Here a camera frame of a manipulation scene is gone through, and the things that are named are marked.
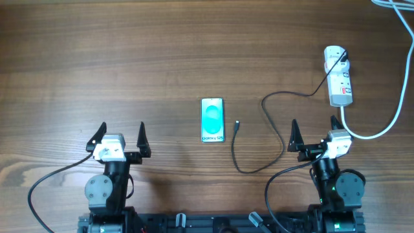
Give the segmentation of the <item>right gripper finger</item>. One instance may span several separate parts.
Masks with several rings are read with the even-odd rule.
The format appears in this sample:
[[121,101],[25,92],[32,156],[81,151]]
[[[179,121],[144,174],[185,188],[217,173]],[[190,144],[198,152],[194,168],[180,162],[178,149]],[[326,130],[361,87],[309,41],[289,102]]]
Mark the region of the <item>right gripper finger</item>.
[[303,147],[304,147],[304,141],[301,136],[297,120],[293,119],[287,151],[288,152],[302,151]]
[[334,115],[331,116],[331,129],[332,130],[345,129],[342,123]]

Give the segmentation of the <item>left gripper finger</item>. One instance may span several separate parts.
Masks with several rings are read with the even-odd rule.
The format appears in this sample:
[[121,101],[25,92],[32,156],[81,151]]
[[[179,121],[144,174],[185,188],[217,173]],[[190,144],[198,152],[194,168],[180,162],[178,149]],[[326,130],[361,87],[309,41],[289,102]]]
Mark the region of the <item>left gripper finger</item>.
[[140,123],[136,146],[140,150],[141,157],[145,157],[145,158],[151,157],[151,148],[147,140],[145,124],[143,122]]
[[91,137],[86,144],[86,152],[93,152],[95,147],[102,142],[104,135],[107,133],[107,124],[102,122],[97,132]]

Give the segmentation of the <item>teal screen smartphone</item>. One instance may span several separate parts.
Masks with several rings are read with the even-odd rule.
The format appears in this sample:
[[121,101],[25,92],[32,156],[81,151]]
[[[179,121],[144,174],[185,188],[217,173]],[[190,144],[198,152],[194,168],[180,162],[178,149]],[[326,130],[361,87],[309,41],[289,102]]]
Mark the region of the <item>teal screen smartphone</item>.
[[222,98],[201,100],[201,141],[224,142],[224,101]]

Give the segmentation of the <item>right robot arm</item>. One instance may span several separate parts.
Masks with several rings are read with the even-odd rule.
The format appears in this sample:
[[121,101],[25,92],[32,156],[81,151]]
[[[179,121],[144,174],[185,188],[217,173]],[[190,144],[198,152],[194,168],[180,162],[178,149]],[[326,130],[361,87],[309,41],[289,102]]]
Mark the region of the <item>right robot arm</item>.
[[335,116],[332,129],[317,144],[303,141],[297,120],[292,121],[288,151],[298,152],[298,161],[310,162],[310,175],[318,191],[320,204],[310,205],[303,224],[304,232],[365,232],[362,198],[366,179],[352,169],[341,170],[338,159],[347,155],[353,137]]

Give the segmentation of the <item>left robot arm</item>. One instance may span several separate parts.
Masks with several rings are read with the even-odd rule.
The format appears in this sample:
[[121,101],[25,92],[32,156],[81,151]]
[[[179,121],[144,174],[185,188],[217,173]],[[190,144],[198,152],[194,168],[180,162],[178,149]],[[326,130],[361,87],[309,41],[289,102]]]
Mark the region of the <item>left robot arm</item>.
[[125,202],[134,191],[128,192],[128,182],[133,182],[130,165],[142,164],[150,158],[151,149],[145,125],[140,124],[136,143],[138,151],[126,152],[121,133],[108,133],[104,122],[86,145],[94,160],[104,165],[101,175],[90,178],[85,185],[90,214],[79,218],[78,232],[145,232],[146,226],[132,206]]

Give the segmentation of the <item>white power strip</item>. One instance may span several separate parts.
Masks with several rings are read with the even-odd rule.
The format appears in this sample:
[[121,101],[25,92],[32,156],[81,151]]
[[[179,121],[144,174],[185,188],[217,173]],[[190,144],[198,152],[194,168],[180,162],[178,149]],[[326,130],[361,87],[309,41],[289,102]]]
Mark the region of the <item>white power strip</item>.
[[345,107],[352,104],[353,94],[349,75],[348,52],[340,46],[331,45],[325,48],[324,59],[330,105]]

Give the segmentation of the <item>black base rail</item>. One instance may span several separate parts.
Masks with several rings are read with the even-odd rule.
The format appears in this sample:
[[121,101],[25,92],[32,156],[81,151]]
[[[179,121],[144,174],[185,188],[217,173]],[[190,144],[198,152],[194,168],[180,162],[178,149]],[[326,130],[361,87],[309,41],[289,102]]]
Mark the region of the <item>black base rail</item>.
[[[289,232],[356,232],[366,231],[362,213],[282,212],[277,220]],[[282,232],[272,216],[252,212],[248,215],[177,215],[137,214],[131,225],[119,219],[94,220],[82,216],[78,232]]]

